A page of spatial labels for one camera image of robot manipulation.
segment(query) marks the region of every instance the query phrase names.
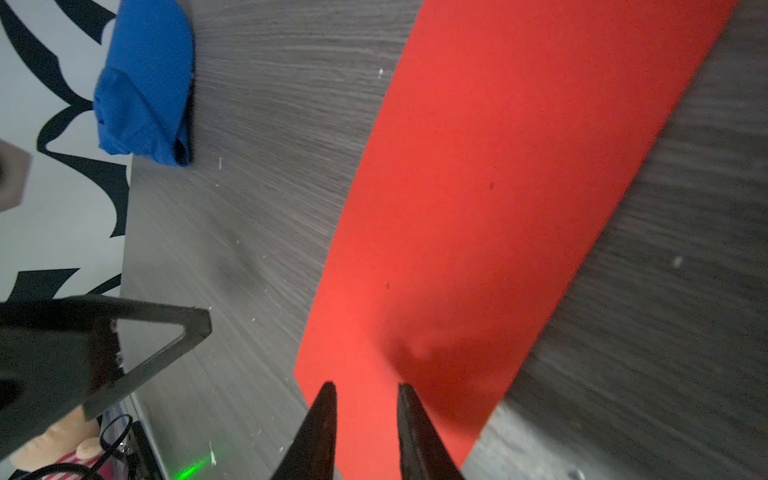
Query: red sheet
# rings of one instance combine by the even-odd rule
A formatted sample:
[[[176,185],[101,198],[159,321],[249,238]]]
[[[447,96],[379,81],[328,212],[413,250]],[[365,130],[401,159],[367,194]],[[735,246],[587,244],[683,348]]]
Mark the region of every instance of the red sheet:
[[[399,478],[397,383],[461,465],[733,0],[425,0],[296,363],[346,480]]]

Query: gray hexagonal object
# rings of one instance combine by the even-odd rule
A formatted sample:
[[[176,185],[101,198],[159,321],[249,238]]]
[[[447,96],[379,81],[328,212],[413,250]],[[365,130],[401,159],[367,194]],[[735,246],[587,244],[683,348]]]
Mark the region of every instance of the gray hexagonal object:
[[[32,156],[0,140],[0,212],[21,204]]]

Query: blue cloth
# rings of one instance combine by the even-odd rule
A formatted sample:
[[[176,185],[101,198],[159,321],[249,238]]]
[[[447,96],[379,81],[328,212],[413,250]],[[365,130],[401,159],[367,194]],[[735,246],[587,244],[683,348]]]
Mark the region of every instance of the blue cloth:
[[[189,163],[192,31],[174,0],[122,0],[94,94],[99,147]]]

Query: white wall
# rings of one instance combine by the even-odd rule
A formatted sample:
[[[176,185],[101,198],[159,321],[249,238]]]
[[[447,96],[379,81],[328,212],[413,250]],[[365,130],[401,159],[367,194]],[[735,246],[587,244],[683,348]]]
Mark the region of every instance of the white wall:
[[[65,89],[85,101],[92,100],[114,19],[105,24],[101,42],[96,42],[54,0],[0,2],[6,5],[4,24],[16,17],[58,59]],[[118,0],[98,3],[113,13],[117,11]],[[21,289],[18,272],[69,273],[63,269],[77,269],[65,278],[45,272],[27,277],[35,285],[58,282],[53,287],[56,297],[88,293],[110,279],[119,282],[125,236],[116,225],[126,209],[115,205],[89,174],[38,151],[42,126],[70,104],[24,63],[7,28],[0,28],[0,65],[0,138],[33,156],[22,204],[0,213],[0,301],[8,299],[15,286]],[[91,169],[93,178],[109,172],[111,177],[99,181],[106,181],[108,190],[125,193],[127,199],[131,157],[110,156],[99,150],[92,110],[74,117],[47,149],[85,159],[80,162]],[[29,294],[31,287],[25,288]],[[119,293],[119,287],[109,290],[113,295]]]
[[[0,480],[8,480],[16,469],[7,458],[0,462]]]

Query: green light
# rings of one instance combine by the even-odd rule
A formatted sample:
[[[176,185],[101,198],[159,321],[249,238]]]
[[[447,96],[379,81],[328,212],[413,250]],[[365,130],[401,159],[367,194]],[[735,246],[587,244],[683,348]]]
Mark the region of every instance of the green light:
[[[176,475],[174,477],[174,480],[186,480],[187,478],[194,475],[195,472],[203,468],[209,460],[207,458],[204,458],[203,460],[200,460],[198,463],[192,465],[191,467],[187,468],[186,470],[182,470],[179,472],[179,475]]]

